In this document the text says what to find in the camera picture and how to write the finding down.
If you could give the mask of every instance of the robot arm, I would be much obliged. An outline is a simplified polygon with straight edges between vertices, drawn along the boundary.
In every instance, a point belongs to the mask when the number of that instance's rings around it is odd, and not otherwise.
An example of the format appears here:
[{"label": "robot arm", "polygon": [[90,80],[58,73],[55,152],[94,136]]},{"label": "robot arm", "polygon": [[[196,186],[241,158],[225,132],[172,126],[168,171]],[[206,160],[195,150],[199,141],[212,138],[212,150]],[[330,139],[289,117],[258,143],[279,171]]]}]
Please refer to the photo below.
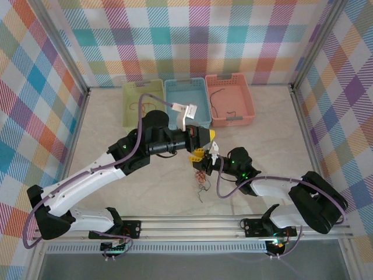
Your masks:
[{"label": "robot arm", "polygon": [[[190,158],[195,169],[202,170],[207,175],[211,175],[215,170],[234,176],[236,186],[242,185],[240,191],[243,194],[292,200],[293,205],[276,204],[263,215],[259,227],[265,229],[268,236],[283,232],[283,229],[289,226],[305,225],[319,233],[327,234],[341,217],[341,209],[347,209],[347,201],[316,172],[309,171],[290,180],[281,177],[258,177],[261,172],[252,166],[252,159],[243,147],[231,150],[227,157],[216,158],[215,152],[211,151],[201,154],[200,150],[197,153],[197,156]],[[324,195],[307,184],[315,186]],[[230,196],[218,195],[221,198]]]},{"label": "robot arm", "polygon": [[150,156],[186,149],[192,152],[212,141],[214,131],[185,125],[177,130],[168,129],[168,115],[154,110],[142,118],[142,135],[136,152],[126,161],[118,163],[128,156],[138,140],[138,130],[118,140],[108,148],[96,161],[76,174],[42,189],[34,185],[27,190],[34,208],[46,196],[45,201],[36,210],[35,217],[43,239],[59,237],[69,230],[91,230],[111,235],[123,234],[123,223],[115,208],[101,211],[85,211],[74,207],[84,197],[106,184],[130,175],[132,172],[150,163]]}]

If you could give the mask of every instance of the pink basket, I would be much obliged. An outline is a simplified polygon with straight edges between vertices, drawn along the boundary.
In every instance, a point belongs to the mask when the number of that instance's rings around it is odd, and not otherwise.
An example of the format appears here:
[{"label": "pink basket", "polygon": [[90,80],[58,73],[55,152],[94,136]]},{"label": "pink basket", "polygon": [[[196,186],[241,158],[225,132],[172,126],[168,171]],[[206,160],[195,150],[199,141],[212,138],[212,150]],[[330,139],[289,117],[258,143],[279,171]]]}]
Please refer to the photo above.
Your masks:
[{"label": "pink basket", "polygon": [[248,125],[255,118],[249,87],[242,73],[206,75],[212,126]]}]

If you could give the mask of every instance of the blue basket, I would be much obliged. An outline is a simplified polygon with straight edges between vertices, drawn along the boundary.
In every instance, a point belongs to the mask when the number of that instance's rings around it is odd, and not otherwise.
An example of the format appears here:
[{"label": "blue basket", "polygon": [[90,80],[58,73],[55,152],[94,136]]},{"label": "blue basket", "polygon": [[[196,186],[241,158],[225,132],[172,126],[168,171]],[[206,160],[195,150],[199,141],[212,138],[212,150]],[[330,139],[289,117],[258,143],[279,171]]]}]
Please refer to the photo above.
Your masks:
[{"label": "blue basket", "polygon": [[[179,103],[188,105],[190,103],[197,105],[197,112],[194,120],[187,118],[186,124],[194,124],[201,127],[209,128],[211,124],[211,111],[205,79],[192,78],[183,80],[166,80],[164,82],[166,92],[166,101],[170,103]],[[176,117],[178,112],[167,107],[167,114],[170,117],[169,128],[175,130]]]}]

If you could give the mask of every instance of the plastic basket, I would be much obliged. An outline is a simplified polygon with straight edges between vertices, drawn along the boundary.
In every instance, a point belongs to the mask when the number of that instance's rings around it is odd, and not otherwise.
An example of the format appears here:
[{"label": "plastic basket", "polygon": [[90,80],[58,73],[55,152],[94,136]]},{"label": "plastic basket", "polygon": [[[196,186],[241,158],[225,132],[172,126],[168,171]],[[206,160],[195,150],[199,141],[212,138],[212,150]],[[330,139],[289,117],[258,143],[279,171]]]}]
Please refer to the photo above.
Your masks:
[{"label": "plastic basket", "polygon": [[[150,81],[130,82],[123,85],[123,127],[129,133],[137,128],[139,120],[139,98],[143,93],[151,93],[162,100],[165,99],[163,81],[155,79]],[[142,116],[152,110],[166,112],[166,106],[149,96],[144,97]]]},{"label": "plastic basket", "polygon": [[212,126],[248,125],[255,118],[254,105],[242,73],[207,75]]},{"label": "plastic basket", "polygon": [[[187,124],[199,125],[209,128],[211,124],[211,112],[209,99],[207,98],[206,84],[203,78],[192,78],[183,80],[166,80],[164,82],[166,101],[180,104],[195,104],[198,106],[195,118],[186,119]],[[178,112],[167,108],[170,117],[171,130],[176,129],[176,117]]]}]

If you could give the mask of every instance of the table surface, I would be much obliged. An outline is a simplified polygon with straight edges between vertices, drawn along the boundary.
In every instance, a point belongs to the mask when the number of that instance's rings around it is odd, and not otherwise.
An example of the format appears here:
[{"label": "table surface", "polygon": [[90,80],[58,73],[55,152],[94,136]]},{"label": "table surface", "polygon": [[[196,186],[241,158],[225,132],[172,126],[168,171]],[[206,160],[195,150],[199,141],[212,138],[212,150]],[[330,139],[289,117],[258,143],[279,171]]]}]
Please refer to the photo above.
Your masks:
[{"label": "table surface", "polygon": [[[220,154],[226,156],[233,148],[243,146],[253,158],[253,166],[268,175],[299,177],[312,170],[287,87],[251,86],[250,90],[256,117],[248,126],[214,128]],[[121,89],[93,89],[70,174],[95,161],[125,135]],[[78,206],[115,207],[123,216],[230,215],[263,214],[275,203],[291,203],[241,192],[220,199],[216,194],[216,172],[208,177],[211,188],[200,193],[200,202],[188,155],[182,150],[171,159],[153,156],[148,166],[102,187]],[[226,194],[234,187],[234,183],[222,181],[220,191]]]}]

